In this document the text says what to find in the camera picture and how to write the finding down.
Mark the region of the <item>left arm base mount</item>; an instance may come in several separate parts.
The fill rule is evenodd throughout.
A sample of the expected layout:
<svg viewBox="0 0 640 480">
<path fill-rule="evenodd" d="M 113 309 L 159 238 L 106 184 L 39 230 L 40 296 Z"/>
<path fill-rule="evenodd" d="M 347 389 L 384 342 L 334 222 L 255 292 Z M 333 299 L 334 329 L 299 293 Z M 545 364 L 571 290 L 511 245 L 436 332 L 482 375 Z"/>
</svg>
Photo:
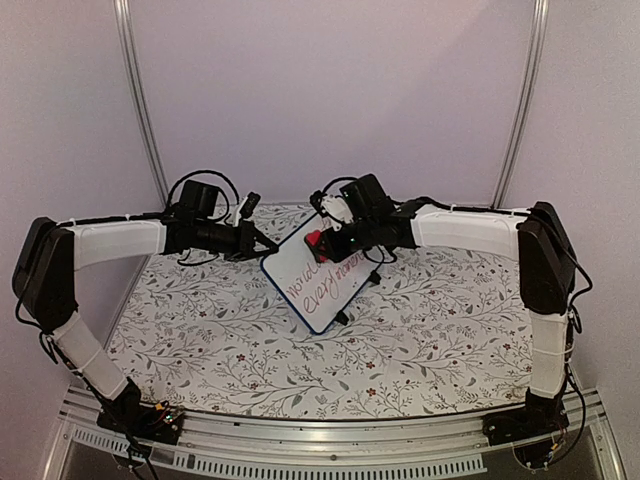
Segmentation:
<svg viewBox="0 0 640 480">
<path fill-rule="evenodd" d="M 139 387 L 126 379 L 124 389 L 113 399 L 92 393 L 101 405 L 97 425 L 117 433 L 168 445 L 176 445 L 182 433 L 184 409 L 168 401 L 147 404 Z"/>
</svg>

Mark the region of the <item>small whiteboard blue frame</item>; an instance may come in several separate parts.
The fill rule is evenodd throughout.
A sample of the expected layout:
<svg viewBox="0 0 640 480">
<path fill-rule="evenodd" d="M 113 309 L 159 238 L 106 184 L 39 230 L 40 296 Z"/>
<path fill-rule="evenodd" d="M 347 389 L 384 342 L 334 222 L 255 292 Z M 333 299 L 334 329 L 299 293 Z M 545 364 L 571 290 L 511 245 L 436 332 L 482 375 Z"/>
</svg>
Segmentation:
<svg viewBox="0 0 640 480">
<path fill-rule="evenodd" d="M 376 275 L 380 264 L 356 253 L 340 263 L 318 263 L 305 243 L 307 234 L 330 223 L 314 213 L 263 258 L 261 269 L 311 333 L 321 335 L 346 320 L 346 307 Z"/>
</svg>

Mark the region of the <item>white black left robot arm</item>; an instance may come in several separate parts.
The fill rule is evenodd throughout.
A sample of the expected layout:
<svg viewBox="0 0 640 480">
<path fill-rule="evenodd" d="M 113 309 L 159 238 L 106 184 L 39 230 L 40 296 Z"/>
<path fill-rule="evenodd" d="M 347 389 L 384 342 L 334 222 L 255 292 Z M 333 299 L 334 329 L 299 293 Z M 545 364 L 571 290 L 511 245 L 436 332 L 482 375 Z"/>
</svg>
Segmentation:
<svg viewBox="0 0 640 480">
<path fill-rule="evenodd" d="M 109 415 L 128 434 L 141 433 L 149 415 L 123 395 L 131 382 L 82 319 L 76 275 L 95 264 L 188 250 L 232 262 L 276 253 L 277 244 L 251 219 L 259 195 L 251 192 L 216 216 L 218 192 L 213 185 L 189 180 L 179 200 L 168 200 L 160 212 L 66 222 L 39 217 L 24 241 L 12 276 L 17 320 L 38 329 L 41 347 L 53 362 L 63 362 L 99 397 L 113 401 Z"/>
</svg>

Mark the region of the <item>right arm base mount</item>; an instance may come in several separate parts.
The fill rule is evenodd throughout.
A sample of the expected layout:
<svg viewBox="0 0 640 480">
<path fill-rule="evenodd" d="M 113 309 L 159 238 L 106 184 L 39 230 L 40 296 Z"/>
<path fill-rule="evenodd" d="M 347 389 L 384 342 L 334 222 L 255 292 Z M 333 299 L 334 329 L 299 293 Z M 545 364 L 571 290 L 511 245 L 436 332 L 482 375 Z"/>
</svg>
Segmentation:
<svg viewBox="0 0 640 480">
<path fill-rule="evenodd" d="M 569 426 L 562 397 L 563 392 L 546 398 L 528 389 L 523 407 L 485 415 L 482 433 L 495 446 L 560 431 Z"/>
</svg>

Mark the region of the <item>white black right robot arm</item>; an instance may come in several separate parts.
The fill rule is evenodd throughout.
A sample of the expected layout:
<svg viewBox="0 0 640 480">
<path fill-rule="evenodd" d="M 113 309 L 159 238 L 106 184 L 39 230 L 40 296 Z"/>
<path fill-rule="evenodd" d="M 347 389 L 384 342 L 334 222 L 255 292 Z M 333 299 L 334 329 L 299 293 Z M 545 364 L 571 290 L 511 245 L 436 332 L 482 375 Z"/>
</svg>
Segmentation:
<svg viewBox="0 0 640 480">
<path fill-rule="evenodd" d="M 573 299 L 577 258 L 550 203 L 515 210 L 459 207 L 429 197 L 359 204 L 317 192 L 311 205 L 331 222 L 309 244 L 320 262 L 338 263 L 375 247 L 451 247 L 515 261 L 520 297 L 532 324 L 529 392 L 539 397 L 518 412 L 517 427 L 524 435 L 537 436 L 554 422 L 556 409 L 549 399 L 563 389 L 572 337 L 582 325 Z"/>
</svg>

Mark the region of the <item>red whiteboard eraser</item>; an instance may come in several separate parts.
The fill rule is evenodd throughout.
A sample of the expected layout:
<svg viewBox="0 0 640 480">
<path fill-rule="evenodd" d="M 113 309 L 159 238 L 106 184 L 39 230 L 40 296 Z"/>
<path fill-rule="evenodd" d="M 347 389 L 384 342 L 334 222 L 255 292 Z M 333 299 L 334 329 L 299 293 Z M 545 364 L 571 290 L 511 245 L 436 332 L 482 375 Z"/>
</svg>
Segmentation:
<svg viewBox="0 0 640 480">
<path fill-rule="evenodd" d="M 324 252 L 324 232 L 321 230 L 315 230 L 308 233 L 305 236 L 305 243 L 312 251 Z"/>
</svg>

